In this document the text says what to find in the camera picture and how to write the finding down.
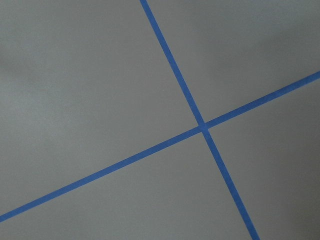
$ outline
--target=blue line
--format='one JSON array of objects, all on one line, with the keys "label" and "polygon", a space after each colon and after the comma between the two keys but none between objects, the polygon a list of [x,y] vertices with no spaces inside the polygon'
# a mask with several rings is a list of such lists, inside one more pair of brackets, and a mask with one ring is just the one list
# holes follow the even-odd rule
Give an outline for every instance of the blue line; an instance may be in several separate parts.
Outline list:
[{"label": "blue line", "polygon": [[191,111],[192,111],[192,113],[193,113],[193,115],[199,125],[199,128],[200,128],[200,130],[205,138],[205,141],[206,141],[206,143],[207,143],[207,145],[213,155],[213,158],[214,158],[214,160],[215,160],[215,162],[216,162],[216,164],[222,174],[222,177],[223,177],[223,179],[224,179],[224,181],[225,181],[225,183],[231,193],[231,196],[235,202],[235,205],[237,206],[237,208],[239,210],[239,213],[244,221],[244,224],[246,225],[246,228],[249,231],[251,238],[253,240],[259,240],[260,239],[259,235],[255,229],[254,224],[252,223],[252,221],[250,219],[248,211],[246,210],[246,207],[241,200],[241,197],[237,191],[237,188],[231,179],[231,176],[227,170],[227,167],[224,164],[224,162],[220,156],[220,153],[215,145],[215,142],[210,135],[209,129],[201,116],[201,113],[196,105],[196,102],[188,89],[188,86],[187,86],[178,66],[177,66],[177,63],[176,63],[176,61],[175,61],[175,59],[169,49],[169,46],[165,40],[165,37],[163,36],[147,1],[140,0],[140,3],[144,9],[144,12],[145,12],[147,18],[149,19],[149,22],[153,28],[153,31],[154,31],[156,37],[158,38],[158,41],[162,47],[162,50],[163,50],[170,66],[172,68],[172,71],[174,72],[174,75],[175,75],[175,77],[181,87],[181,90],[185,96],[185,99],[187,100],[187,102],[191,108]]},{"label": "blue line", "polygon": [[147,156],[150,156],[151,154],[154,154],[154,153],[161,151],[167,147],[170,147],[176,143],[179,143],[179,142],[181,142],[187,138],[190,138],[198,133],[200,133],[200,129],[198,127],[192,128],[188,131],[185,131],[184,133],[181,133],[175,137],[170,138],[169,140],[163,141],[153,147],[150,147],[144,151],[141,151],[133,156],[130,156],[122,161],[119,161],[111,166],[108,166],[98,172],[95,172],[95,173],[93,173],[89,176],[86,176],[78,181],[75,181],[67,186],[64,186],[64,187],[62,187],[58,190],[55,190],[47,195],[44,195],[36,200],[33,200],[25,205],[22,205],[14,210],[11,210],[11,211],[1,215],[0,216],[0,223],[18,215],[18,214],[21,214],[29,209],[32,209],[38,205],[41,205],[41,204],[48,202],[54,198],[57,198],[65,193],[68,193],[74,189],[77,189],[85,184],[88,184],[94,180],[97,180],[107,174],[110,174],[116,170],[119,170],[125,166],[133,164],[133,163],[135,163],[135,162],[137,162]]},{"label": "blue line", "polygon": [[[294,83],[292,83],[292,84],[290,84],[288,86],[285,86],[285,87],[283,87],[283,88],[281,88],[281,89],[279,89],[277,91],[274,91],[274,92],[272,92],[272,93],[270,93],[270,94],[268,94],[268,95],[266,95],[264,97],[261,97],[261,98],[255,100],[255,101],[253,101],[253,102],[250,102],[250,103],[248,103],[246,105],[243,105],[243,106],[241,106],[241,107],[239,107],[239,108],[237,108],[237,109],[235,109],[233,111],[230,111],[230,112],[228,112],[228,113],[226,113],[224,115],[221,115],[221,116],[219,116],[219,117],[217,117],[215,119],[212,119],[209,122],[207,122],[207,126],[209,128],[212,128],[212,127],[214,127],[214,126],[216,126],[218,124],[224,123],[225,121],[228,121],[229,119],[232,119],[232,118],[234,118],[234,117],[236,117],[238,115],[241,115],[241,114],[243,114],[243,113],[245,113],[245,112],[247,112],[247,111],[249,111],[251,109],[254,109],[254,108],[262,105],[262,104],[265,104],[265,103],[267,103],[267,102],[269,102],[269,101],[271,101],[273,99],[281,97],[282,95],[287,94],[287,93],[289,93],[289,92],[291,92],[293,90],[301,88],[306,84],[312,83],[313,81],[318,80],[319,78],[320,78],[320,71],[316,72],[316,73],[314,73],[314,74],[312,74],[310,76],[307,76],[307,77],[305,77],[305,78],[303,78],[303,79],[301,79],[299,81],[296,81],[296,82],[294,82]],[[9,212],[7,212],[7,213],[5,213],[5,214],[0,216],[0,222],[3,222],[5,220],[7,220],[7,219],[10,219],[10,218],[12,218],[12,217],[14,217],[14,216],[16,216],[18,214],[21,214],[21,213],[23,213],[23,212],[25,212],[25,211],[27,211],[29,209],[32,209],[32,208],[34,208],[34,207],[36,207],[38,205],[41,205],[41,204],[43,204],[43,203],[45,203],[47,201],[52,200],[54,198],[57,198],[57,197],[65,194],[65,193],[68,193],[68,192],[70,192],[70,191],[72,191],[72,190],[74,190],[76,188],[79,188],[80,186],[83,186],[83,185],[85,185],[87,183],[90,183],[90,182],[92,182],[92,181],[94,181],[94,180],[96,180],[98,178],[101,178],[101,177],[103,177],[103,176],[105,176],[105,175],[107,175],[109,173],[112,173],[112,172],[114,172],[114,171],[116,171],[118,169],[121,169],[121,168],[123,168],[125,166],[128,166],[128,165],[130,165],[132,163],[135,163],[140,159],[143,159],[143,158],[145,158],[147,156],[150,156],[151,154],[154,154],[154,153],[156,153],[158,151],[161,151],[161,150],[163,150],[163,149],[165,149],[167,147],[170,147],[170,146],[172,146],[172,145],[174,145],[176,143],[179,143],[179,142],[181,142],[181,141],[183,141],[183,140],[185,140],[187,138],[190,138],[190,137],[192,137],[192,136],[194,136],[194,135],[196,135],[196,134],[198,134],[200,132],[201,132],[200,128],[199,127],[195,127],[195,128],[190,129],[190,130],[188,130],[188,131],[186,131],[184,133],[181,133],[180,135],[177,135],[177,136],[175,136],[173,138],[170,138],[169,140],[166,140],[166,141],[164,141],[162,143],[159,143],[159,144],[157,144],[157,145],[155,145],[155,146],[153,146],[151,148],[148,148],[148,149],[146,149],[146,150],[144,150],[144,151],[142,151],[140,153],[137,153],[136,155],[128,157],[125,160],[122,160],[122,161],[120,161],[118,163],[115,163],[114,165],[111,165],[111,166],[106,167],[106,168],[104,168],[104,169],[102,169],[102,170],[100,170],[100,171],[98,171],[96,173],[93,173],[92,175],[84,177],[84,178],[82,178],[82,179],[80,179],[78,181],[75,181],[74,183],[71,183],[71,184],[69,184],[67,186],[64,186],[64,187],[62,187],[62,188],[60,188],[60,189],[58,189],[56,191],[53,191],[53,192],[51,192],[51,193],[49,193],[49,194],[47,194],[45,196],[42,196],[42,197],[40,197],[40,198],[38,198],[36,200],[33,200],[33,201],[23,205],[23,206],[20,206],[20,207],[14,209],[14,210],[11,210],[11,211],[9,211]]]},{"label": "blue line", "polygon": [[212,119],[206,123],[208,128],[212,128],[218,124],[221,124],[225,121],[228,121],[229,119],[232,119],[236,116],[239,116],[245,112],[250,111],[251,109],[254,109],[256,107],[261,106],[262,104],[265,104],[267,102],[270,102],[271,100],[274,100],[276,98],[281,97],[282,95],[285,95],[287,93],[290,93],[298,88],[303,87],[304,85],[310,84],[314,82],[315,80],[318,80],[320,78],[320,71],[313,73],[301,80],[298,80],[292,84],[289,84],[283,88],[280,88],[279,90],[276,90],[272,93],[269,93],[263,97],[258,98],[257,100],[254,100],[250,103],[247,103],[246,105],[243,105],[241,107],[236,108],[235,110],[232,110],[230,112],[227,112],[215,119]]}]

